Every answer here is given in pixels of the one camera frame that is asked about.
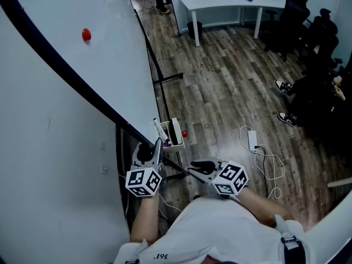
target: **white box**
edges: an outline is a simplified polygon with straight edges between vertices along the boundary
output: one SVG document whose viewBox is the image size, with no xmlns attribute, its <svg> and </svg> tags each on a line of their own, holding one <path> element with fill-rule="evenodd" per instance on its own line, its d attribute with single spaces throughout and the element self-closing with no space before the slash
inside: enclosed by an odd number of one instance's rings
<svg viewBox="0 0 352 264">
<path fill-rule="evenodd" d="M 175 118 L 172 118 L 173 123 L 174 123 L 174 129 L 175 129 L 175 133 L 181 133 L 181 128 L 180 128 L 180 124 L 178 123 L 177 119 L 175 120 Z M 166 121 L 166 122 L 162 122 L 161 123 L 161 127 L 162 128 L 167 128 L 167 131 L 169 133 L 168 137 L 170 139 L 170 122 Z M 183 141 L 183 137 L 181 134 L 181 139 L 182 139 L 182 144 L 180 145 L 171 145 L 169 147 L 164 147 L 164 152 L 167 153 L 172 153 L 172 152 L 179 152 L 181 150 L 184 150 L 186 148 L 185 143 Z"/>
</svg>

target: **backpack strap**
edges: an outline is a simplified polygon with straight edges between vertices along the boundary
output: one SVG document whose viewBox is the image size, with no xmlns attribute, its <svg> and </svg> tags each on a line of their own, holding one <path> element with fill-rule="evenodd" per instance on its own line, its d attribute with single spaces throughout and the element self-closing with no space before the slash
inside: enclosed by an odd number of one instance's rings
<svg viewBox="0 0 352 264">
<path fill-rule="evenodd" d="M 277 230 L 281 233 L 281 242 L 284 244 L 285 264 L 305 264 L 306 255 L 302 242 L 297 240 L 290 231 L 285 220 L 275 215 Z"/>
</svg>

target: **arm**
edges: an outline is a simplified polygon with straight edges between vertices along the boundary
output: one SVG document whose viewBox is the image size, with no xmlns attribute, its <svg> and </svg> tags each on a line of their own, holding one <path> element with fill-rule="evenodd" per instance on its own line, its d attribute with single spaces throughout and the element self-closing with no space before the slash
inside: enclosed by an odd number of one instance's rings
<svg viewBox="0 0 352 264">
<path fill-rule="evenodd" d="M 237 198 L 263 225 L 274 227 L 275 214 L 280 215 L 284 220 L 294 220 L 291 213 L 282 205 L 260 196 L 249 188 L 243 188 Z"/>
<path fill-rule="evenodd" d="M 151 245 L 158 239 L 158 210 L 158 191 L 155 196 L 142 199 L 138 214 L 132 225 L 131 243 L 141 243 L 145 239 Z"/>
</svg>

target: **white t-shirt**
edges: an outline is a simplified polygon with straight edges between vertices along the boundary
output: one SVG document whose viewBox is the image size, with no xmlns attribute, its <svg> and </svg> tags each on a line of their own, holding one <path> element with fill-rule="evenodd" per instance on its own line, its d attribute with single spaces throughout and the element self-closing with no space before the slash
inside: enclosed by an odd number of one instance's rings
<svg viewBox="0 0 352 264">
<path fill-rule="evenodd" d="M 289 231 L 304 241 L 302 225 L 286 221 Z M 199 264 L 209 255 L 219 261 L 247 263 L 281 263 L 281 233 L 260 224 L 243 206 L 233 200 L 200 197 L 190 203 L 165 236 L 148 246 L 124 244 L 114 264 L 139 259 L 141 264 Z M 309 247 L 309 263 L 315 257 Z"/>
</svg>

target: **small red ball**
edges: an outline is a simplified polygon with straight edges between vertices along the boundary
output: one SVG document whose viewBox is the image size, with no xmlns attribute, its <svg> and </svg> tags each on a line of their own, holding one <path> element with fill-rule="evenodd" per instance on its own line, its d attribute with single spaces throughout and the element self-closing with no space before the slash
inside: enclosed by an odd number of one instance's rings
<svg viewBox="0 0 352 264">
<path fill-rule="evenodd" d="M 83 31 L 82 31 L 82 38 L 83 38 L 84 41 L 91 40 L 92 35 L 90 34 L 89 29 L 83 29 Z"/>
</svg>

